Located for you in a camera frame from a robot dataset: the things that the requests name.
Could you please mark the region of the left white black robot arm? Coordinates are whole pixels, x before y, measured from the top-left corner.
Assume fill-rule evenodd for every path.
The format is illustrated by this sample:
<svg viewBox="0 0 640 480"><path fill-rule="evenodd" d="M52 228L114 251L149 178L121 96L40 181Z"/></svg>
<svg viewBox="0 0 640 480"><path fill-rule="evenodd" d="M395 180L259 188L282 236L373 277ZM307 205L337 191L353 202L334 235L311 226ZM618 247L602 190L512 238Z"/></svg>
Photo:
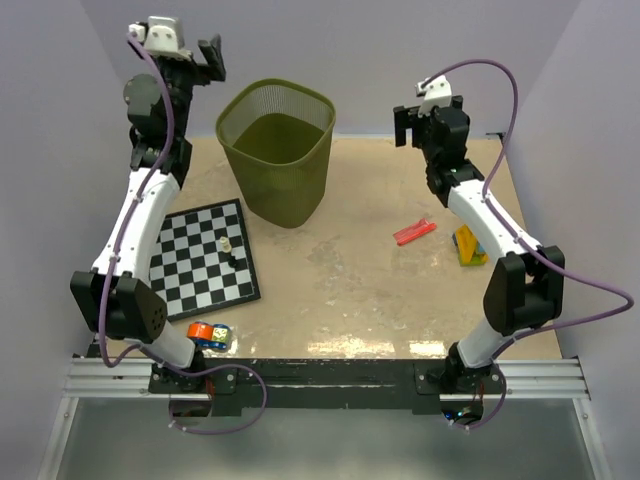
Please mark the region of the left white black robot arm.
<svg viewBox="0 0 640 480"><path fill-rule="evenodd" d="M221 37L201 40L204 60L172 46L157 48L151 34L130 33L130 47L149 66L131 78L123 99L132 145L126 196L105 247L87 271L76 271L70 290L104 364L113 368L107 342L127 342L185 392L200 390L207 368L196 346L168 320L168 306L151 287L153 250L167 211L184 185L192 152L186 139L193 90L226 79Z"/></svg>

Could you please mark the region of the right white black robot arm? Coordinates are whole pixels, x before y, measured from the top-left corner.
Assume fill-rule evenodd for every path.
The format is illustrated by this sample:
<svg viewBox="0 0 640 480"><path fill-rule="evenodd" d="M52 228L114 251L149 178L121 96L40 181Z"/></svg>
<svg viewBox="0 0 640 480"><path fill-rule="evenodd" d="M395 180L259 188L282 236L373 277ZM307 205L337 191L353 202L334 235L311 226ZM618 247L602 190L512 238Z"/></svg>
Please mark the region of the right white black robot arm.
<svg viewBox="0 0 640 480"><path fill-rule="evenodd" d="M447 393L466 393L491 372L499 351L517 335L533 333L562 310L562 251L530 237L494 199L467 157L470 118L459 96L426 114L393 110L396 146L411 144L425 158L429 190L475 235L493 264L483 297L484 318L454 343L439 378Z"/></svg>

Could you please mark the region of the red plastic trash bag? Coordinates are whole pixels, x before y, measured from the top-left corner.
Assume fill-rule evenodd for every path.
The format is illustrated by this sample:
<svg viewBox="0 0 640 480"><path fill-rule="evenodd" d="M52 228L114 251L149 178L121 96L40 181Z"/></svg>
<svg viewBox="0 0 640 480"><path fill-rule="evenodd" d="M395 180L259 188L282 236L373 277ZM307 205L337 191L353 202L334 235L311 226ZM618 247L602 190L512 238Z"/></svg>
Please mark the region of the red plastic trash bag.
<svg viewBox="0 0 640 480"><path fill-rule="evenodd" d="M434 231L436 228L437 228L436 223L431 222L426 218L421 218L417 222L395 232L393 234L393 238L397 246L404 246Z"/></svg>

